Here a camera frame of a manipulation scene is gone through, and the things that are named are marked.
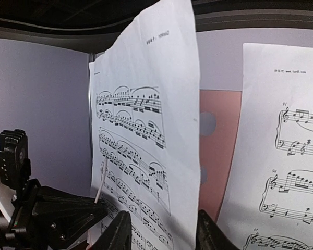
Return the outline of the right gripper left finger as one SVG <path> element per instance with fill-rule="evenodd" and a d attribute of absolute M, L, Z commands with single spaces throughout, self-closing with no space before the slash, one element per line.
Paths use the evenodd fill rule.
<path fill-rule="evenodd" d="M 98 240 L 92 245 L 93 250 L 131 250 L 131 216 L 127 211 L 120 211 Z"/>

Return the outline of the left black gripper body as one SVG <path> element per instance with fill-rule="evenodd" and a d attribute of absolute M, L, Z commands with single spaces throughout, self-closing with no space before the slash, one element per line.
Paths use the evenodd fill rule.
<path fill-rule="evenodd" d="M 0 249 L 41 249 L 42 235 L 31 214 L 23 207 L 8 222 L 0 211 Z"/>

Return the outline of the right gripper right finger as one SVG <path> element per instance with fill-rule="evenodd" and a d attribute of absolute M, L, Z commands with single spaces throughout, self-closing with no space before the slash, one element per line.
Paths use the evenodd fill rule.
<path fill-rule="evenodd" d="M 203 209 L 198 211 L 195 249 L 239 250 Z"/>

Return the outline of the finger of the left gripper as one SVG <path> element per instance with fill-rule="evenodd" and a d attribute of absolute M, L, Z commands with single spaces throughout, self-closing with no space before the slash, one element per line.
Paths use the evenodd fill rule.
<path fill-rule="evenodd" d="M 37 188 L 32 209 L 37 230 L 33 249 L 67 249 L 108 215 L 105 202 L 41 186 L 37 179 L 33 183 Z"/>

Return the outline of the sheet music page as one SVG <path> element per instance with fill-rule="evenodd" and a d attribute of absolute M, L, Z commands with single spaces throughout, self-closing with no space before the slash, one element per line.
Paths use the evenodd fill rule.
<path fill-rule="evenodd" d="M 313 48 L 246 43 L 218 226 L 240 249 L 313 249 Z"/>
<path fill-rule="evenodd" d="M 200 189 L 200 68 L 190 1 L 158 1 L 90 63 L 91 194 L 122 210 L 133 249 L 194 249 Z"/>

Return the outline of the pink music stand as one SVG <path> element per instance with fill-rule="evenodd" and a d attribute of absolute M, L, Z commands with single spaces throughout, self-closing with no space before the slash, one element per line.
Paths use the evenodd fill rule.
<path fill-rule="evenodd" d="M 233 157 L 240 92 L 152 88 L 94 96 L 95 178 L 142 221 L 215 217 Z"/>

